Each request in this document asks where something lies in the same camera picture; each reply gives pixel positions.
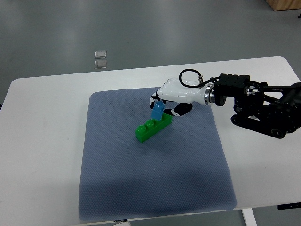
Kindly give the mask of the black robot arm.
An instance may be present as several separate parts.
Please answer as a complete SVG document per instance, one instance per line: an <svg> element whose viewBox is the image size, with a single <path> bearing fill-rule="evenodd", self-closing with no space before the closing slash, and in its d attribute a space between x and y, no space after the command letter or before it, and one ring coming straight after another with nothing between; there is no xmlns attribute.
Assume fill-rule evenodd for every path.
<svg viewBox="0 0 301 226"><path fill-rule="evenodd" d="M235 115L231 122L264 135L284 138L301 126L301 84L269 86L251 81L249 75L220 74L209 79L214 89L214 102L223 106L234 98Z"/></svg>

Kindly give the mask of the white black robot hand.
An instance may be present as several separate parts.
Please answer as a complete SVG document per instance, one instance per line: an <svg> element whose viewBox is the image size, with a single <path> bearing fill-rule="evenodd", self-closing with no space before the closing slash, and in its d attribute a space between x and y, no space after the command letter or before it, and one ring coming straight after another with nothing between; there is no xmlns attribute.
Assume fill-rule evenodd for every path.
<svg viewBox="0 0 301 226"><path fill-rule="evenodd" d="M178 78L170 78L150 97L150 107L154 108L155 102L175 102L178 105L172 109L164 109L164 113L171 116L183 116L193 108L192 103L210 105L206 87L188 88L183 86Z"/></svg>

